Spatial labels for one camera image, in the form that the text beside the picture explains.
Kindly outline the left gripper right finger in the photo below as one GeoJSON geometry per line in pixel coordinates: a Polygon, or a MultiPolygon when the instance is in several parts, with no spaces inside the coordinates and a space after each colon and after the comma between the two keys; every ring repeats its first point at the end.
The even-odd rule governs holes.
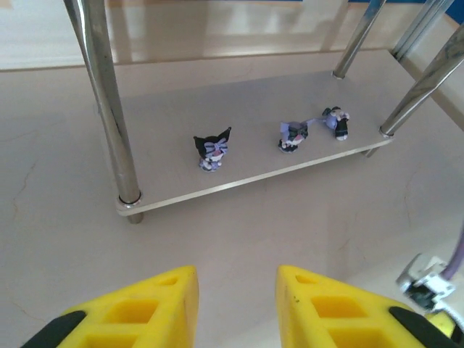
{"type": "Polygon", "coordinates": [[[310,272],[280,265],[275,304],[282,347],[461,347],[427,315],[388,297],[310,272]]]}

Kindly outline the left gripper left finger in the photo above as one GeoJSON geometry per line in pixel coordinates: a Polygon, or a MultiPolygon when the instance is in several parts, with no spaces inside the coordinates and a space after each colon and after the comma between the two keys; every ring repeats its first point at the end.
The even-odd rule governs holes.
{"type": "Polygon", "coordinates": [[[24,347],[193,347],[196,268],[187,265],[65,310],[24,347]]]}

